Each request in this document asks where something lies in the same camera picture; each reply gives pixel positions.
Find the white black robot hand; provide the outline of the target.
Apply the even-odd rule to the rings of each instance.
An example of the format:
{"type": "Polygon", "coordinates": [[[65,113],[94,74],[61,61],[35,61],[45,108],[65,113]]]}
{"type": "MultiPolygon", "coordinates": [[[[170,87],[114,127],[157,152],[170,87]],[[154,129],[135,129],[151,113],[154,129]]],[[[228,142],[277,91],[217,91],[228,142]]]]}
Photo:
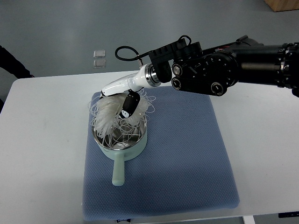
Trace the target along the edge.
{"type": "Polygon", "coordinates": [[[104,97],[115,96],[127,92],[125,101],[122,105],[119,117],[122,119],[129,118],[133,115],[140,102],[138,91],[143,88],[155,88],[161,85],[152,64],[146,64],[140,67],[136,73],[119,78],[107,84],[101,90],[104,97]]]}

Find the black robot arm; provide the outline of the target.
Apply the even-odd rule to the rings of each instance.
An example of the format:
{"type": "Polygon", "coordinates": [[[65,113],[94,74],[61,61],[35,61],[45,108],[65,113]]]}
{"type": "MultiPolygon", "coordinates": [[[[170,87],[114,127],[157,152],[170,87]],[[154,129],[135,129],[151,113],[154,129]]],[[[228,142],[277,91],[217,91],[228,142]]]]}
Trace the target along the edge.
{"type": "Polygon", "coordinates": [[[263,45],[246,35],[202,50],[184,37],[149,52],[161,83],[179,91],[222,96],[234,84],[265,84],[299,95],[299,44],[263,45]]]}

